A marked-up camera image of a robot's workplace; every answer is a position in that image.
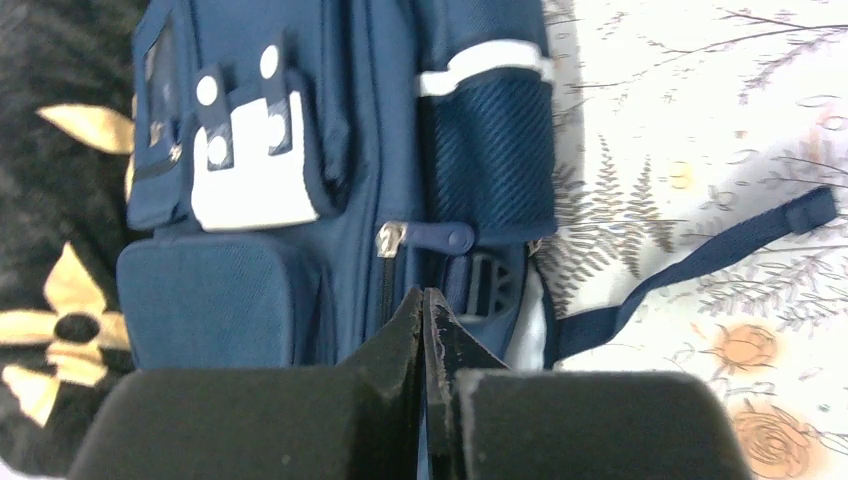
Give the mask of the navy blue backpack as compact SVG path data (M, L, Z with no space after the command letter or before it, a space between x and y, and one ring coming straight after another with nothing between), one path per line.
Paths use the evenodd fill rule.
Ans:
M711 236L618 305L559 310L619 243L671 247L640 167L624 191L564 196L559 68L580 61L570 1L154 1L135 33L127 221L151 237L117 286L139 369L338 362L413 286L436 287L510 365L608 344L652 291L721 271L839 215L821 186Z

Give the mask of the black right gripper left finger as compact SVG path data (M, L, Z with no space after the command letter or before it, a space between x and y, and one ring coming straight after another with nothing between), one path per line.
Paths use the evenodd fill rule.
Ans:
M135 372L107 397L73 479L413 479L423 294L335 366Z

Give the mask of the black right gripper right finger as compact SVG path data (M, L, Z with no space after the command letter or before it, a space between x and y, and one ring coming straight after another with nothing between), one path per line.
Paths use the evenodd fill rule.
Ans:
M747 479L709 388L681 372L518 372L422 300L427 479Z

